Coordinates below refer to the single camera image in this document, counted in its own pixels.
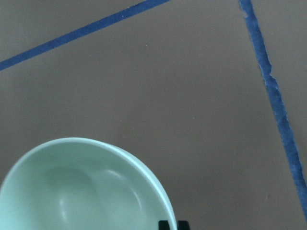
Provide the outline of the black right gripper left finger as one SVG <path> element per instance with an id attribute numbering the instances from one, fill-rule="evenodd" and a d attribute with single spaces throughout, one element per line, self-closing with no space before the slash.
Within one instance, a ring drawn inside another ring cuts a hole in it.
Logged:
<path id="1" fill-rule="evenodd" d="M 158 221 L 158 230 L 170 230 L 170 225 L 168 220 Z"/>

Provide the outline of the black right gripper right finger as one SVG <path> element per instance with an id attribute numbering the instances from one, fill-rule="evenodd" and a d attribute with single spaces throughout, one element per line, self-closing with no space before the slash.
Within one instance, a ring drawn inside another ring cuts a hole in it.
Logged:
<path id="1" fill-rule="evenodd" d="M 190 230 L 190 225 L 187 220 L 179 220 L 177 222 L 177 229 L 178 230 Z"/>

